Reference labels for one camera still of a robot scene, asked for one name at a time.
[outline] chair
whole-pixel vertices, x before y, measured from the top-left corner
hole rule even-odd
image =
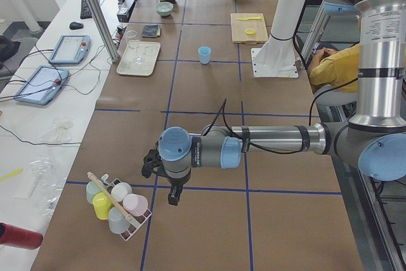
[[[317,90],[314,93],[314,97],[318,96],[322,92],[331,89],[332,86],[330,85],[324,85],[321,87],[319,90]],[[338,89],[329,91],[324,93],[323,95],[320,95],[317,100],[316,104],[317,105],[322,105],[322,106],[340,106],[340,105],[346,105],[350,104],[353,102],[357,101],[357,96],[358,93],[351,93],[351,92],[341,92]]]
[[[331,89],[325,85],[314,93],[314,97]],[[345,122],[357,107],[358,93],[341,92],[338,89],[320,95],[316,100],[318,113],[323,122]]]
[[[36,45],[38,38],[26,37],[17,39],[16,41],[21,42],[20,47],[18,48],[16,54],[14,54],[7,61],[3,62],[3,64],[8,69],[6,67],[0,69],[0,80],[11,79],[11,77],[19,68],[20,62],[23,57],[27,56],[30,53],[31,49]]]

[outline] red bottle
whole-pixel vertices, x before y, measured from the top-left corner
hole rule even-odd
[[[43,239],[41,233],[0,223],[0,244],[5,246],[33,250],[41,245]]]

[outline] white desk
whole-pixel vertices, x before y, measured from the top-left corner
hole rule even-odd
[[[104,1],[102,10],[110,33],[113,34],[119,25],[115,15],[118,11],[117,0],[100,0],[100,2],[102,1]],[[89,35],[91,38],[89,53],[80,65],[67,67],[71,74],[82,69],[96,54],[98,47],[103,45],[93,19],[80,20],[80,5],[81,0],[68,0],[37,43],[40,50],[53,49],[63,34]],[[70,30],[69,23],[73,21],[82,22],[84,24],[83,29]],[[39,65],[46,64],[47,62],[41,54],[32,55],[23,62],[12,80],[19,79],[18,76],[27,79]],[[55,126],[55,121],[69,119],[69,122],[73,124],[68,129],[71,137],[69,142],[81,142],[93,113],[95,102],[110,69],[111,61],[107,51],[104,49],[93,60],[92,64],[100,71],[87,65],[70,77],[66,83],[85,93],[95,86],[100,73],[100,81],[90,94],[82,95],[71,87],[64,87],[56,98],[45,107],[37,107],[14,100],[1,102],[0,110],[3,111],[3,114],[0,116],[0,125],[16,133],[23,140],[38,143],[44,141],[43,135]],[[15,95],[20,86],[21,84],[18,83],[10,83],[0,96]],[[29,164],[43,156],[52,158],[55,165],[54,177],[64,181],[72,167],[78,149],[79,145],[34,146],[22,143],[13,135],[0,130],[0,176],[17,168],[23,168],[23,172],[19,175],[0,182],[0,222],[44,234],[48,227],[49,217],[43,216],[41,208],[38,206],[44,190],[37,187],[28,200],[15,199],[16,190],[25,178],[32,176]],[[31,268],[37,252],[38,250],[2,247],[0,249],[0,270],[27,271]]]

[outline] person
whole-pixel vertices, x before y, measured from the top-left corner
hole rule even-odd
[[[12,41],[7,37],[0,35],[0,68],[3,67],[3,63],[15,55],[20,47],[20,42]]]
[[[341,51],[326,47],[320,48],[314,54],[307,70],[313,92],[326,84],[334,88],[356,79],[359,63],[359,43]],[[355,93],[358,91],[358,81],[338,90]]]

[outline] table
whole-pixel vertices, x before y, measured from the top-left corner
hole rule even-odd
[[[59,11],[55,19],[46,29],[37,47],[40,50],[52,49],[58,42],[62,34],[87,34],[91,37],[91,47],[87,57],[78,66],[68,67],[73,76],[69,77],[67,84],[77,90],[87,93],[82,95],[73,87],[64,87],[58,96],[47,106],[37,107],[27,105],[14,100],[0,103],[0,125],[15,132],[21,139],[35,143],[46,141],[44,134],[55,128],[55,122],[67,121],[72,127],[67,131],[68,142],[81,142],[87,128],[90,117],[95,107],[95,101],[100,95],[105,82],[111,61],[108,53],[102,50],[93,60],[96,70],[90,65],[85,66],[89,60],[96,55],[99,46],[103,45],[93,19],[80,20],[81,0],[67,0],[63,8]],[[118,10],[116,0],[105,0],[102,5],[103,12],[109,30],[114,32],[119,24],[115,13]],[[84,28],[81,30],[70,30],[69,23],[81,21]],[[45,58],[40,55],[28,57],[15,73],[12,80],[22,78],[28,79],[39,65],[47,65]],[[0,96],[12,96],[18,91],[21,83],[10,83],[5,87]],[[79,145],[63,145],[50,147],[45,145],[30,145],[19,142],[13,135],[0,130],[0,176],[5,175],[17,168],[23,168],[23,173],[0,183],[0,221],[27,228],[45,234],[49,223],[49,216],[45,215],[49,209],[40,208],[43,195],[51,192],[60,194],[60,189],[65,183],[66,177],[72,167]],[[53,171],[47,172],[48,181],[57,182],[57,187],[48,185],[37,187],[30,199],[16,199],[18,188],[32,181],[34,175],[31,172],[30,163],[40,159],[51,158],[53,161]],[[26,250],[12,247],[4,247],[0,250],[0,270],[25,271],[29,270],[38,250]]]
[[[194,169],[177,207],[167,203],[167,181],[141,176],[162,130],[200,131],[226,97],[234,126],[305,125],[313,97],[302,71],[254,78],[251,47],[231,42],[230,13],[261,11],[269,29],[277,0],[179,0],[167,18],[157,1],[138,0],[128,25],[162,25],[155,71],[110,69],[31,270],[362,270],[330,157],[253,152],[237,169]],[[213,50],[208,65],[198,62],[201,45]],[[87,203],[88,171],[148,199],[152,217],[129,241]]]

